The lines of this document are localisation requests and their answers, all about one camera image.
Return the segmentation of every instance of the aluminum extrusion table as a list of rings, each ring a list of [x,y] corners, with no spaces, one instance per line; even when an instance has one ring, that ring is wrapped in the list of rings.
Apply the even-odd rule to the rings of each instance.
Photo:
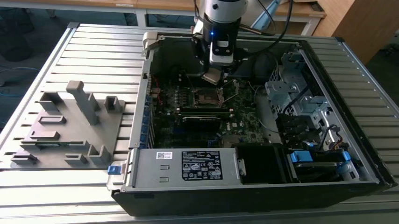
[[[141,39],[147,31],[188,33],[188,30],[172,28],[69,24],[1,132],[0,169],[9,168],[15,146],[28,134],[29,125],[41,110],[40,104],[35,103],[40,92],[60,91],[63,98],[71,98],[72,95],[65,92],[69,80],[81,80],[85,92],[95,93],[96,99],[112,94],[127,102],[113,155],[115,160],[125,159],[143,66]],[[287,38],[301,38],[309,42],[388,169],[394,176],[399,176],[398,106],[345,43],[335,38]],[[296,218],[295,223],[336,223],[348,218],[367,223],[399,218],[399,213],[395,213],[399,210],[398,187],[378,195],[352,198],[325,209],[137,218],[128,216],[111,198],[107,178],[105,170],[0,172],[0,223],[213,223],[265,219],[269,223],[281,223],[281,219],[289,218]]]

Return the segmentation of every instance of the wooden table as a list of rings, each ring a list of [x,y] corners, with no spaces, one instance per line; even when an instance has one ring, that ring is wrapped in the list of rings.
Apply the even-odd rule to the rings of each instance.
[[[137,0],[0,0],[0,7],[133,13]]]
[[[137,24],[147,27],[148,14],[185,15],[193,16],[192,0],[0,0],[3,7],[43,8],[57,10],[77,10],[96,12],[135,13]],[[273,19],[285,21],[288,4],[279,6]],[[293,28],[293,34],[312,35],[320,19],[325,17],[324,12],[313,11],[308,3],[295,3],[291,22],[300,23],[300,28]]]
[[[137,0],[137,8],[144,9],[144,14],[189,15],[193,13],[193,3],[191,0]],[[273,19],[285,21],[288,13],[288,3],[279,6]],[[312,9],[309,3],[293,3],[291,22],[304,23],[297,31],[292,28],[291,34],[312,35],[320,19],[325,17],[325,12]],[[139,26],[147,26],[145,18],[137,17]]]

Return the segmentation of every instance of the warning label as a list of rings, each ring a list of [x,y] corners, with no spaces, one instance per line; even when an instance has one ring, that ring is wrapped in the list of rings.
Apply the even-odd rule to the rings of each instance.
[[[181,177],[185,181],[223,180],[219,151],[181,152]]]

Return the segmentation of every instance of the black cable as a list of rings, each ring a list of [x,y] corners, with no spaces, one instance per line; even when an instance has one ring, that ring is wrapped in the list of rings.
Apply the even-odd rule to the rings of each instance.
[[[259,2],[259,4],[260,4],[260,6],[261,6],[261,8],[263,8],[263,11],[264,11],[264,13],[267,14],[269,20],[272,21],[272,24],[273,24],[273,27],[275,27],[275,31],[276,31],[276,26],[275,26],[275,20],[273,20],[273,17],[272,17],[272,15],[269,14],[268,10],[265,9],[265,7],[264,7],[263,3],[260,2],[260,0],[257,0],[257,2]]]
[[[193,0],[193,14],[195,14],[196,18],[200,16],[200,10],[199,10],[199,7],[197,7],[197,0]]]
[[[327,129],[325,129],[325,131],[324,131],[324,133],[323,133],[323,136],[321,136],[321,141],[320,141],[320,143],[319,143],[317,151],[320,151],[320,150],[323,149],[323,144],[324,144],[324,141],[325,141],[325,137],[327,137],[328,131],[329,131],[333,127],[336,127],[335,124],[331,124],[331,125],[327,127]]]
[[[304,89],[299,92],[299,94],[296,95],[296,97],[292,99],[292,101],[288,103],[288,105],[284,107],[284,110],[281,112],[281,114],[285,113],[285,111],[288,110],[288,108],[295,104],[295,102],[299,100],[299,98],[304,95],[305,91],[308,91],[309,86],[307,85],[304,87]]]
[[[293,6],[293,0],[289,0],[288,16],[287,16],[287,20],[285,20],[284,30],[283,30],[279,38],[276,39],[276,41],[267,48],[264,48],[263,50],[259,50],[259,51],[255,51],[255,52],[249,52],[247,54],[247,56],[259,55],[259,54],[267,52],[280,42],[280,40],[283,39],[283,37],[285,35],[285,32],[288,30],[288,23],[289,23],[291,14],[292,14],[292,6]]]

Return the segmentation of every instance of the cable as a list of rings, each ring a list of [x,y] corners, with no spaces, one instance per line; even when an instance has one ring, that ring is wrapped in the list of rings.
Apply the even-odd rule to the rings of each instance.
[[[261,123],[261,120],[260,120],[260,119],[259,119],[259,123],[261,124],[261,126],[263,126],[267,130],[269,130],[271,132],[273,132],[273,133],[276,133],[276,134],[280,134],[277,131],[269,129],[269,128]]]
[[[177,16],[177,18],[176,18],[176,20],[173,22],[173,25],[176,25],[176,22],[177,22],[179,19],[180,19],[180,15]]]
[[[320,151],[320,150],[323,149],[323,144],[324,144],[324,141],[325,141],[325,138],[327,138],[327,133],[328,133],[328,131],[329,131],[333,127],[336,127],[335,124],[331,124],[331,125],[327,127],[327,129],[325,129],[325,131],[324,131],[324,133],[323,133],[323,136],[321,136],[321,141],[320,141],[320,144],[319,144],[317,151]]]
[[[304,89],[299,92],[299,94],[296,95],[296,97],[292,99],[292,101],[288,103],[288,105],[284,107],[284,110],[281,112],[281,114],[285,113],[285,111],[288,110],[288,108],[295,104],[295,102],[299,100],[299,98],[304,95],[305,91],[308,91],[309,86],[307,85],[304,87]]]
[[[199,10],[199,6],[197,6],[197,1],[193,0],[193,13],[195,13],[195,17],[199,18],[200,17],[200,10]]]
[[[256,52],[249,52],[247,56],[259,55],[259,54],[267,52],[280,42],[280,40],[283,39],[285,32],[288,30],[288,23],[289,23],[291,14],[292,14],[292,6],[293,6],[293,0],[289,0],[288,16],[287,16],[287,20],[285,20],[284,30],[283,30],[279,38],[275,40],[275,42],[267,48],[264,48],[263,50],[259,50]]]
[[[275,26],[275,20],[273,20],[273,17],[272,17],[272,15],[269,14],[268,10],[265,9],[265,7],[264,7],[263,3],[260,2],[260,0],[257,0],[257,2],[259,2],[259,4],[260,4],[260,6],[261,6],[261,8],[263,8],[263,11],[264,11],[264,13],[267,14],[269,20],[272,21],[272,24],[273,24],[273,27],[275,27],[275,31],[276,31],[276,26]]]
[[[337,133],[337,132],[335,132],[335,134],[336,134],[336,136],[339,137],[339,140],[336,141],[336,143],[332,145],[332,147],[329,148],[329,149],[332,149],[332,150],[336,150],[336,147],[341,144],[341,142],[343,142],[343,138],[341,138],[341,135]]]
[[[249,84],[249,87],[251,87],[252,91],[255,92],[253,86],[252,86],[249,81],[248,81],[248,84]]]
[[[20,96],[24,96],[24,94],[20,94],[20,95],[9,95],[9,94],[0,93],[0,96],[5,96],[5,97],[20,97]]]
[[[16,68],[7,68],[4,70],[0,70],[0,73],[5,72],[5,71],[9,71],[9,70],[13,70],[13,69],[16,69],[16,70],[35,70],[35,71],[40,71],[39,69],[29,68],[29,67],[16,67]]]
[[[263,87],[263,86],[259,86],[259,87],[256,88],[256,90],[255,90],[255,93],[253,93],[253,103],[255,103],[255,96],[256,96],[256,93],[257,93],[257,90],[259,90],[260,87]]]

